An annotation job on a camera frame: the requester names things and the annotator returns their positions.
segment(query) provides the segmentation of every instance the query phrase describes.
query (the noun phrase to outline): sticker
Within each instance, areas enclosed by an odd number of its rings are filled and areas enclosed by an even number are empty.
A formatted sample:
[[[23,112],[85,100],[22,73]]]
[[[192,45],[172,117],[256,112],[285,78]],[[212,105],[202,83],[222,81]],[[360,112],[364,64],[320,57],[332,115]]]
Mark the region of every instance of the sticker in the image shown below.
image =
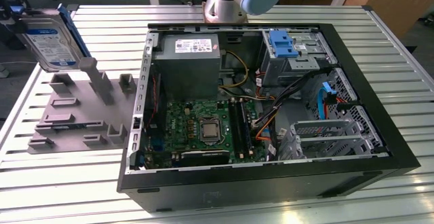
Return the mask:
[[[293,45],[296,50],[305,50],[305,45]]]
[[[262,80],[260,78],[256,78],[256,86],[257,87],[262,86]]]
[[[285,135],[285,129],[284,128],[280,128],[280,130],[279,130],[279,136],[283,136],[283,135]]]
[[[212,52],[210,39],[201,40],[176,40],[174,53]]]
[[[268,152],[272,154],[272,155],[276,155],[276,148],[268,144]]]
[[[51,28],[29,29],[26,36],[49,64],[74,65],[76,61],[57,30]]]

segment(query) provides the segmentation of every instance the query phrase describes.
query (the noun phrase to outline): ram slot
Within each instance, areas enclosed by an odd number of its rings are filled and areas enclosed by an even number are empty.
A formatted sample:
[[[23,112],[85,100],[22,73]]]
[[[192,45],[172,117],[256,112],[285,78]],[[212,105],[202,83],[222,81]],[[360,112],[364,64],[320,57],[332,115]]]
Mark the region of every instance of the ram slot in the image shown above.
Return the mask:
[[[244,158],[252,155],[246,113],[241,101],[229,100],[228,104],[233,152],[238,158]]]

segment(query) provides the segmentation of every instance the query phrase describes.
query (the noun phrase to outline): cpu socket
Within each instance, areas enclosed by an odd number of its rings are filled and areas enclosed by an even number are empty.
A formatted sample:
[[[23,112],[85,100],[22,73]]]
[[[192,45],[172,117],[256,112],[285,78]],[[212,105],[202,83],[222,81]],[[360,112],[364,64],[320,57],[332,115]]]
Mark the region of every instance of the cpu socket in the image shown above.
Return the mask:
[[[216,144],[221,138],[220,120],[213,117],[202,117],[198,119],[198,128],[200,128],[200,134],[198,134],[200,141],[205,145]]]

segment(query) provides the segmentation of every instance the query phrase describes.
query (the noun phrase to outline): connector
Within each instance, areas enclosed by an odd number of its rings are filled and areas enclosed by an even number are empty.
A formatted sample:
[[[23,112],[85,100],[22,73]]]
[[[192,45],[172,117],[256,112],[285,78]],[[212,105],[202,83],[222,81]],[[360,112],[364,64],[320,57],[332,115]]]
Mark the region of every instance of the connector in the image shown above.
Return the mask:
[[[360,105],[359,101],[341,102],[341,103],[337,103],[336,110],[337,111],[348,110],[352,108],[352,106],[359,106],[359,105]]]
[[[336,90],[331,89],[329,84],[323,82],[323,88],[325,89],[327,95],[324,98],[325,105],[333,105],[337,103],[336,100]]]

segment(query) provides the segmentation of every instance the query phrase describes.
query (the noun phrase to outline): hard drive label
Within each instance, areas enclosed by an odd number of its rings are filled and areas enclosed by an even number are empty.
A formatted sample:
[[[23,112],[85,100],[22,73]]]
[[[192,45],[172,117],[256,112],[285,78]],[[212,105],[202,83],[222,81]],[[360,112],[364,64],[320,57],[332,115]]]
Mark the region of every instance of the hard drive label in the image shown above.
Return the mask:
[[[76,64],[65,40],[51,28],[29,29],[26,36],[47,63],[55,66]]]

